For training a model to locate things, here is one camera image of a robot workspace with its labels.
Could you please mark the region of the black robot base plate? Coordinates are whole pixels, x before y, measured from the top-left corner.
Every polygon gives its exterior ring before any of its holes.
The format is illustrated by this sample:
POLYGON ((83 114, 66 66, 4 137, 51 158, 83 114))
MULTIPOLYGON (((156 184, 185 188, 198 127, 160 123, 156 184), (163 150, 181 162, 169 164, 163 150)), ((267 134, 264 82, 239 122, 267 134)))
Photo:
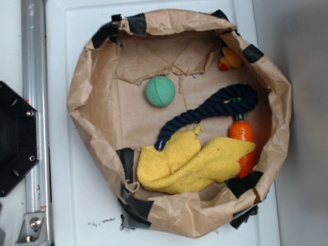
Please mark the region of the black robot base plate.
POLYGON ((1 82, 1 197, 38 162, 37 111, 1 82))

